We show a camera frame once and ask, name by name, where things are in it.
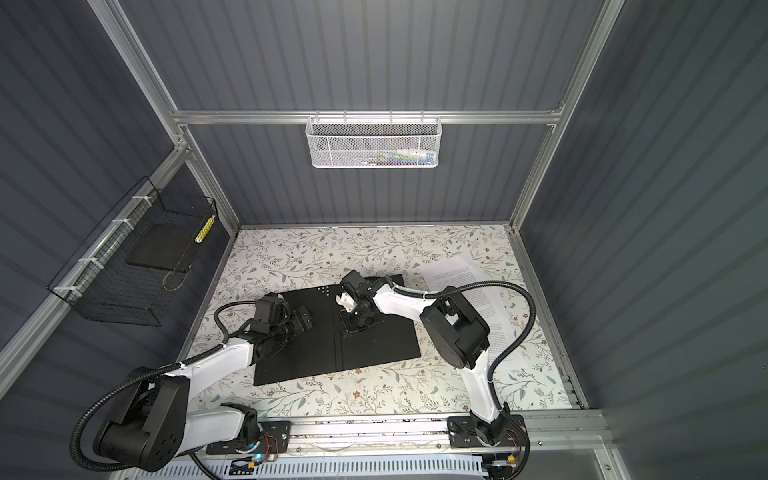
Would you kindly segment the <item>orange folder black inside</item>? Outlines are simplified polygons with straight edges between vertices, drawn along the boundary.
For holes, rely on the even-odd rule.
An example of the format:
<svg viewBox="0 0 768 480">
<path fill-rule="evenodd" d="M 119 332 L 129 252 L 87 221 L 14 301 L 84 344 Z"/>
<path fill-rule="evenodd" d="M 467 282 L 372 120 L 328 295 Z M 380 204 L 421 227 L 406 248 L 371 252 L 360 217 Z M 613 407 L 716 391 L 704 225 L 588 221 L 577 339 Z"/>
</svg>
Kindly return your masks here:
<svg viewBox="0 0 768 480">
<path fill-rule="evenodd" d="M 337 284 L 285 291 L 291 306 L 305 307 L 313 326 L 288 341 L 275 356 L 254 367 L 253 384 L 267 384 L 416 359 L 421 356 L 415 324 L 398 316 L 379 318 L 369 328 L 350 333 L 336 303 Z"/>
</svg>

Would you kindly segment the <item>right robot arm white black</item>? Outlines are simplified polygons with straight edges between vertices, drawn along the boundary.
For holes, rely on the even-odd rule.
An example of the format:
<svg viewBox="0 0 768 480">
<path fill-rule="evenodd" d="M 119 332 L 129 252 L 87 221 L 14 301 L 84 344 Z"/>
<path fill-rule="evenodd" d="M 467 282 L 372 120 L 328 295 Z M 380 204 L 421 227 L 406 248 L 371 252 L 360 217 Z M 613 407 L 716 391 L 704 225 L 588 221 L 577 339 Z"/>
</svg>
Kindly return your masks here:
<svg viewBox="0 0 768 480">
<path fill-rule="evenodd" d="M 508 413 L 491 385 L 490 327 L 463 295 L 485 287 L 518 289 L 509 282 L 480 281 L 442 291 L 418 291 L 389 277 L 366 278 L 353 270 L 340 281 L 336 303 L 344 309 L 342 319 L 352 332 L 366 330 L 386 315 L 423 325 L 440 357 L 461 373 L 478 441 L 496 446 L 504 438 Z"/>
</svg>

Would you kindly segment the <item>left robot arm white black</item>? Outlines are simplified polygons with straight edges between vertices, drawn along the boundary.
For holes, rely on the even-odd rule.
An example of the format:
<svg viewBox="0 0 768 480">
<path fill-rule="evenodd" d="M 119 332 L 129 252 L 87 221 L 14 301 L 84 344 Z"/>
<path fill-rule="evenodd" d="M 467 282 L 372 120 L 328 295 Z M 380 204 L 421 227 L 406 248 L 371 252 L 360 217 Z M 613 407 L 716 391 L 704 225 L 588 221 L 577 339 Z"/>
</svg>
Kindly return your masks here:
<svg viewBox="0 0 768 480">
<path fill-rule="evenodd" d="M 222 334 L 214 347 L 171 365 L 138 368 L 99 399 L 72 434 L 72 458 L 93 470 L 153 472 L 178 455 L 195 455 L 214 443 L 232 442 L 241 452 L 270 448 L 252 407 L 224 402 L 212 410 L 190 409 L 191 401 L 205 389 L 276 356 L 313 327 L 309 310 L 291 306 L 280 294 L 248 304 L 254 314 L 236 330 L 221 319 L 233 303 L 214 311 L 214 323 Z"/>
</svg>

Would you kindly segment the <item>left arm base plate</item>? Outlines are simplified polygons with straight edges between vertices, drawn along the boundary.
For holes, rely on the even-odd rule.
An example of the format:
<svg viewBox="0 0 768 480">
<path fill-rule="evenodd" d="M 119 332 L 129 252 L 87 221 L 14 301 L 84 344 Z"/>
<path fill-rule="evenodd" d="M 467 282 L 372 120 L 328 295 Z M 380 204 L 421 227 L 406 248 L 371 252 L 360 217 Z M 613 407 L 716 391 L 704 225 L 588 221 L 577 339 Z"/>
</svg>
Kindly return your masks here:
<svg viewBox="0 0 768 480">
<path fill-rule="evenodd" d="M 290 440 L 289 421 L 260 421 L 255 432 L 241 433 L 233 440 L 205 447 L 207 455 L 278 455 L 285 453 Z"/>
</svg>

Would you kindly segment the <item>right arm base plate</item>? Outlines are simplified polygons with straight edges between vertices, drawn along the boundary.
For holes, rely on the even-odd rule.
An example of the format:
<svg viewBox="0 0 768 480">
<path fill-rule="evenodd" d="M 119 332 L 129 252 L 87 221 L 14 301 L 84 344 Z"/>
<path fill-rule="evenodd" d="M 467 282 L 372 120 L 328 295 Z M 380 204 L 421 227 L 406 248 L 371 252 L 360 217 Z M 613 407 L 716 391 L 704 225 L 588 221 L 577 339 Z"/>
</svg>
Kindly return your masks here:
<svg viewBox="0 0 768 480">
<path fill-rule="evenodd" d="M 492 422 L 474 415 L 451 416 L 447 419 L 447 428 L 449 443 L 454 449 L 520 448 L 530 444 L 524 419 L 520 415 L 502 413 Z"/>
</svg>

